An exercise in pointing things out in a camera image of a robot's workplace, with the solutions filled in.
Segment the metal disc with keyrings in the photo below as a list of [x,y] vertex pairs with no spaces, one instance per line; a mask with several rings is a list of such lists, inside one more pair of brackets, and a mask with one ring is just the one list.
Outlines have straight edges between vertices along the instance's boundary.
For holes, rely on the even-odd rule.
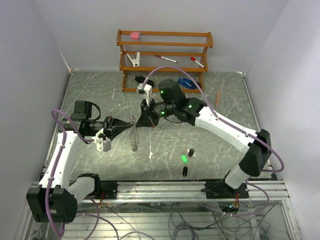
[[129,132],[131,149],[133,152],[136,152],[139,147],[139,133],[136,127],[136,118],[132,115],[129,118],[129,122],[131,123],[131,128]]

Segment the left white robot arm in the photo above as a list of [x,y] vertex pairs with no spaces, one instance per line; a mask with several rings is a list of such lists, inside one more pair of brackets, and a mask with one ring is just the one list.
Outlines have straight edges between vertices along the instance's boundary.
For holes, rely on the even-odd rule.
[[92,118],[92,109],[99,106],[77,100],[71,116],[57,121],[57,143],[49,166],[37,187],[28,189],[26,199],[37,223],[71,223],[83,199],[103,194],[97,173],[82,173],[70,183],[76,154],[82,144],[95,145],[99,152],[108,152],[112,140],[133,124],[112,116],[103,121]]

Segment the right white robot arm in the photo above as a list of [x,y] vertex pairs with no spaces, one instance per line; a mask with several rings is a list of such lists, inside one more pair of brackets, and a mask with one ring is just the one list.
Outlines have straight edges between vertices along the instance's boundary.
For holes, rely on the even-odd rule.
[[186,97],[179,84],[172,79],[163,80],[158,87],[161,102],[155,102],[151,97],[150,85],[138,85],[137,92],[144,94],[145,99],[140,105],[141,115],[136,127],[154,128],[160,118],[175,116],[181,122],[205,129],[236,147],[244,157],[222,181],[220,192],[226,198],[233,197],[244,181],[261,174],[271,155],[271,137],[268,131],[262,129],[257,132],[219,113],[212,113],[204,101]]

